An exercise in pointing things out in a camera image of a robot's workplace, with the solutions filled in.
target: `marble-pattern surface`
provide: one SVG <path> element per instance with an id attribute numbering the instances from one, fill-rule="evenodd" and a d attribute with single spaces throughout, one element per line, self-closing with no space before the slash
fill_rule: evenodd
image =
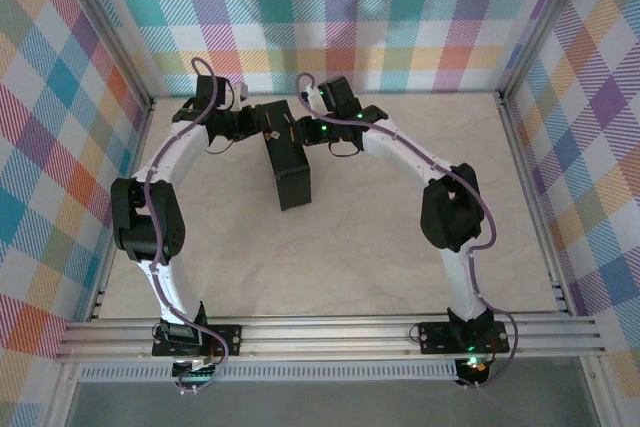
<path id="1" fill-rule="evenodd" d="M 252 98 L 254 104 L 269 97 Z M 361 95 L 400 129 L 453 164 L 477 172 L 498 227 L 478 254 L 485 296 L 514 311 L 555 310 L 544 261 L 490 94 Z M 168 132 L 178 99 L 156 105 L 143 161 Z M 304 115 L 289 99 L 294 116 Z M 216 139 L 210 150 L 227 144 Z M 351 145 L 335 146 L 347 153 Z M 449 287 L 438 251 L 419 226 L 422 192 L 361 153 L 306 149 L 313 202 L 281 212 L 264 140 L 203 154 L 178 199 L 187 227 L 185 268 L 209 315 L 443 312 Z M 483 236 L 488 225 L 483 223 Z M 159 306 L 146 277 L 118 252 L 102 317 L 149 317 Z"/>

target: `aluminum rail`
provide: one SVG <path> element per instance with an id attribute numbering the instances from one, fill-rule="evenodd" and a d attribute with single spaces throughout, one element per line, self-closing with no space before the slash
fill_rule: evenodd
<path id="1" fill-rule="evenodd" d="M 583 357 L 604 354 L 590 317 L 558 313 L 515 314 L 520 328 L 519 357 Z M 513 342 L 513 329 L 503 316 Z M 446 322 L 446 315 L 358 317 L 212 318 L 210 323 L 242 325 L 241 353 L 230 361 L 354 361 L 454 359 L 460 355 L 421 355 L 409 338 L 419 322 Z M 164 361 L 151 356 L 151 330 L 157 319 L 94 320 L 70 323 L 57 359 L 66 363 Z"/>

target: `metal frame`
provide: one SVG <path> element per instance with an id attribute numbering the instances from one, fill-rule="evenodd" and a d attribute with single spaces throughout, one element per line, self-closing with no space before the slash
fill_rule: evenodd
<path id="1" fill-rule="evenodd" d="M 507 335 L 513 328 L 504 316 Z M 520 357 L 598 356 L 604 343 L 590 317 L 563 313 L 521 313 Z M 356 317 L 246 317 L 211 318 L 211 324 L 242 325 L 242 346 L 237 361 L 363 361 L 446 360 L 462 354 L 421 355 L 409 337 L 419 322 L 446 322 L 440 314 Z M 65 363 L 166 362 L 152 357 L 152 328 L 157 319 L 113 319 L 71 323 L 58 351 Z"/>
<path id="2" fill-rule="evenodd" d="M 527 208 L 529 209 L 534 230 L 538 237 L 540 250 L 542 251 L 542 256 L 549 274 L 549 280 L 560 284 L 567 304 L 567 311 L 571 315 L 576 315 L 577 311 L 575 303 L 570 295 L 566 295 L 566 293 L 569 292 L 569 286 L 562 274 L 562 270 L 560 269 L 560 259 L 552 241 L 551 231 L 545 221 L 542 201 L 540 200 L 540 196 L 536 190 L 531 172 L 527 168 L 524 149 L 520 140 L 516 136 L 516 126 L 513 123 L 506 101 L 497 93 L 495 94 L 495 100 L 500 114 L 500 120 L 504 127 L 505 136 L 507 137 L 507 142 L 511 149 L 511 156 L 513 157 L 516 172 L 520 179 L 522 192 L 524 194 L 525 201 L 527 202 Z"/>
<path id="3" fill-rule="evenodd" d="M 115 60 L 122 76 L 132 90 L 132 93 L 142 105 L 147 109 L 152 104 L 152 95 L 147 89 L 142 77 L 133 63 L 127 49 L 120 41 L 120 37 L 111 24 L 109 17 L 102 9 L 100 0 L 78 0 L 87 18 L 91 21 L 98 37 L 102 39 L 107 50 Z"/>
<path id="4" fill-rule="evenodd" d="M 568 1 L 569 0 L 549 0 L 547 2 L 547 6 L 538 20 L 538 24 L 533 31 L 531 38 L 522 50 L 511 77 L 507 81 L 507 86 L 504 90 L 504 96 L 506 99 L 510 99 L 524 82 L 527 74 L 529 73 L 529 69 L 531 69 L 535 59 L 538 57 L 542 46 L 547 40 L 549 33 L 556 24 L 556 21 L 560 17 L 560 14 L 564 10 Z"/>

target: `connector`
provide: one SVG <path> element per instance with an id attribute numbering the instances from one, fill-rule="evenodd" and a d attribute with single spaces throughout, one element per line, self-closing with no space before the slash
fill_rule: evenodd
<path id="1" fill-rule="evenodd" d="M 324 105 L 324 100 L 322 99 L 322 95 L 320 95 L 320 90 L 316 87 L 307 86 L 307 99 L 309 101 L 309 105 L 311 108 L 321 115 L 327 115 L 329 111 L 327 110 L 327 106 Z"/>
<path id="2" fill-rule="evenodd" d="M 233 84 L 233 105 L 231 105 L 231 111 L 237 112 L 242 109 L 242 102 L 249 98 L 249 87 L 244 82 L 238 82 Z"/>

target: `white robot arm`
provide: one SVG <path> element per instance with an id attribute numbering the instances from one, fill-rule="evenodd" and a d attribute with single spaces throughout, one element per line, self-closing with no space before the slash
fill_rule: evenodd
<path id="1" fill-rule="evenodd" d="M 201 78 L 206 80 L 203 82 L 205 84 L 212 83 L 211 77 L 199 76 L 198 90 Z M 200 327 L 207 327 L 206 313 L 194 294 L 180 256 L 186 229 L 175 192 L 191 166 L 216 136 L 238 141 L 259 133 L 263 133 L 265 139 L 270 140 L 290 134 L 289 144 L 295 144 L 301 150 L 302 145 L 310 146 L 340 140 L 352 142 L 358 150 L 384 160 L 410 179 L 423 190 L 420 225 L 425 237 L 439 249 L 451 287 L 452 295 L 448 309 L 450 322 L 445 333 L 448 336 L 447 342 L 451 340 L 447 347 L 450 349 L 448 352 L 455 352 L 455 349 L 458 349 L 458 352 L 471 351 L 476 346 L 486 344 L 488 332 L 491 331 L 491 335 L 504 332 L 504 325 L 494 322 L 493 312 L 487 307 L 488 304 L 478 297 L 478 287 L 474 285 L 475 279 L 470 271 L 469 254 L 476 244 L 480 234 L 480 223 L 484 218 L 478 205 L 479 194 L 473 169 L 466 164 L 452 166 L 408 141 L 407 136 L 376 106 L 362 109 L 357 98 L 351 93 L 346 79 L 335 79 L 323 85 L 324 87 L 308 89 L 307 98 L 310 104 L 317 107 L 314 104 L 321 101 L 330 112 L 329 116 L 334 116 L 335 119 L 358 120 L 359 122 L 355 123 L 359 123 L 360 126 L 354 126 L 353 122 L 351 125 L 335 125 L 335 122 L 327 122 L 328 117 L 321 116 L 294 120 L 286 102 L 284 107 L 288 113 L 284 114 L 285 120 L 282 120 L 283 101 L 277 103 L 277 108 L 276 103 L 246 106 L 241 109 L 232 105 L 235 108 L 213 109 L 205 115 L 202 113 L 205 110 L 204 105 L 209 104 L 211 95 L 209 98 L 206 95 L 197 96 L 190 99 L 192 106 L 189 103 L 185 104 L 174 116 L 167 138 L 167 141 L 171 139 L 172 144 L 161 158 L 157 159 L 157 154 L 154 155 L 153 164 L 147 163 L 132 178 L 116 179 L 112 185 L 116 245 L 127 251 L 129 257 L 145 272 L 162 307 L 159 329 L 162 338 L 159 339 L 154 333 L 156 343 L 153 355 L 195 358 L 216 352 L 211 347 L 210 339 L 206 343 L 206 339 L 201 335 L 201 331 L 204 330 Z M 238 89 L 237 92 L 239 97 L 242 97 L 246 89 Z M 194 119 L 199 119 L 198 125 L 185 129 Z M 276 131 L 273 122 L 277 120 L 285 122 L 286 129 Z M 152 175 L 147 198 L 143 195 L 143 185 L 149 172 Z M 469 188 L 475 189 L 475 197 L 470 195 Z M 149 216 L 141 212 L 147 201 L 152 202 L 159 218 L 159 232 L 162 235 L 160 249 L 157 245 L 157 235 L 160 233 L 155 231 Z M 162 258 L 155 270 L 152 270 L 152 260 L 160 251 Z M 501 324 L 501 331 L 495 330 L 497 324 Z M 217 333 L 221 333 L 223 327 L 208 326 L 211 330 L 217 330 Z M 236 329 L 236 326 L 228 327 L 231 330 Z M 430 332 L 437 336 L 445 327 L 434 326 L 433 329 Z M 229 338 L 236 339 L 237 336 L 231 334 L 227 339 Z M 233 346 L 236 351 L 238 348 L 239 345 Z"/>

